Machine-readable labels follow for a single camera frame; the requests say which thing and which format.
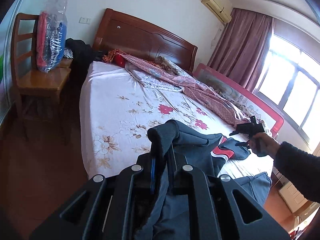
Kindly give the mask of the right forearm dark sleeve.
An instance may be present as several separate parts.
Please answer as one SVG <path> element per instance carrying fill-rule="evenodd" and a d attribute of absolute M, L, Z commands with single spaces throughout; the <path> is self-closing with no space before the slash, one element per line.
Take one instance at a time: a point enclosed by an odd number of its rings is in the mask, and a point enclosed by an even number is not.
<path fill-rule="evenodd" d="M 307 200 L 319 203 L 319 156 L 282 142 L 274 165 Z"/>

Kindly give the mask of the person's right hand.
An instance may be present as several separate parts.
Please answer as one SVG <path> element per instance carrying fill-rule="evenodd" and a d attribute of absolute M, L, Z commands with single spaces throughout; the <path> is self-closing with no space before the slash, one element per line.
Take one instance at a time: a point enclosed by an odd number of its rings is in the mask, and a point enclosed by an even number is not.
<path fill-rule="evenodd" d="M 252 152 L 259 157 L 269 155 L 272 159 L 280 148 L 280 143 L 266 133 L 257 133 L 248 141 Z"/>

